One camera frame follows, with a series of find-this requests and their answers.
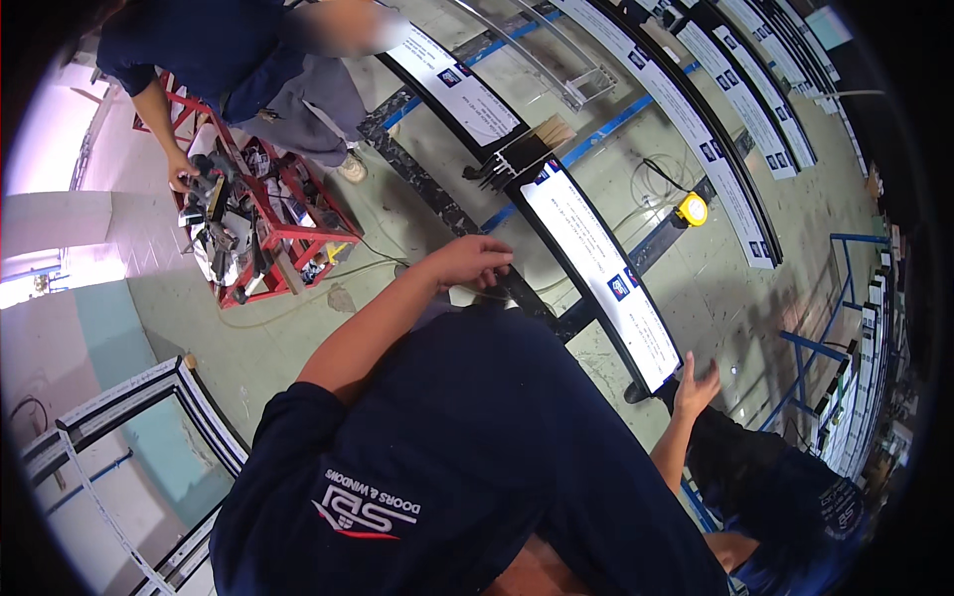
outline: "concrete floor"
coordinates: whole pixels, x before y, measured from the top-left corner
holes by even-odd
[[[404,0],[398,5],[415,24],[450,48],[483,30],[449,3]],[[515,12],[504,0],[474,6],[495,18]],[[558,19],[557,25],[597,60],[617,74],[623,72],[566,20]],[[680,57],[682,66],[692,61],[669,34],[659,30],[652,34]],[[527,41],[542,58],[560,61],[561,50],[544,31],[532,33]],[[347,65],[368,110],[401,87],[375,58],[351,60]],[[492,54],[474,70],[531,126],[560,113],[581,135],[589,134],[645,93],[634,80],[622,77],[612,94],[573,114],[509,49]],[[715,81],[703,71],[690,78],[726,130],[736,135],[741,122]],[[795,178],[776,182],[757,150],[746,160],[778,234],[783,264],[775,271],[748,268],[716,199],[709,221],[683,234],[644,276],[676,347],[681,352],[694,350],[698,360],[717,360],[724,386],[718,406],[737,421],[754,419],[750,427],[764,420],[771,404],[795,378],[791,345],[778,338],[778,331],[817,337],[828,320],[841,285],[829,233],[870,233],[871,216],[876,213],[838,118],[825,115],[800,96],[791,95],[790,99],[819,163]],[[336,273],[379,264],[351,277],[324,281],[299,297],[270,298],[220,312],[193,258],[178,255],[186,239],[176,227],[165,159],[149,135],[132,130],[133,113],[129,98],[121,94],[93,148],[85,188],[124,193],[115,201],[109,240],[117,244],[127,263],[130,290],[156,356],[163,360],[186,352],[195,354],[213,397],[238,431],[251,440],[268,400],[292,382],[315,347],[350,317],[354,309],[349,300],[356,309],[364,306],[393,279],[393,266],[380,262],[367,247],[358,246]],[[427,108],[416,108],[394,134],[476,221],[486,220],[506,202],[477,191],[460,178],[464,165],[474,165],[472,158]],[[633,174],[638,161],[649,155],[680,182],[692,185],[702,176],[701,166],[655,105],[571,168],[627,250],[665,215],[667,201],[681,198],[661,179],[650,177],[645,168]],[[363,156],[370,172],[364,183],[351,186],[335,174],[329,175],[328,183],[355,212],[370,245],[416,261],[451,239],[379,155],[365,147]],[[647,200],[662,206],[620,225]],[[517,268],[557,313],[579,298],[568,281],[560,282],[563,272],[519,215],[512,216],[494,235],[515,247]],[[864,247],[852,251],[856,278],[868,279],[874,251]],[[863,289],[862,281],[857,287]],[[472,297],[455,292],[453,298],[463,304]],[[853,315],[840,316],[831,340],[857,334],[860,321],[852,319]],[[651,448],[668,422],[665,407],[656,400],[636,405],[623,401],[630,377],[600,326],[591,324],[568,348],[635,436]],[[822,360],[810,385],[827,384],[834,372],[826,369]],[[770,405],[760,410],[766,401]],[[778,432],[782,431],[781,420]]]

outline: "human hand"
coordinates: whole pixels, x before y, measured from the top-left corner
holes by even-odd
[[[189,186],[179,179],[181,175],[198,175],[198,168],[189,161],[189,156],[181,149],[166,154],[169,161],[169,186],[174,191],[189,194]]]
[[[441,291],[472,281],[483,290],[497,285],[497,275],[510,272],[513,249],[490,236],[464,236],[428,255],[414,265],[435,282]]]
[[[716,359],[710,360],[706,376],[695,380],[695,356],[692,352],[687,352],[682,382],[675,391],[673,416],[678,415],[694,421],[721,389]]]

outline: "shoe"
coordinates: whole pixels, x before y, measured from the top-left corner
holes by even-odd
[[[352,184],[359,184],[367,178],[367,167],[360,157],[349,151],[344,163],[338,166],[338,174]]]

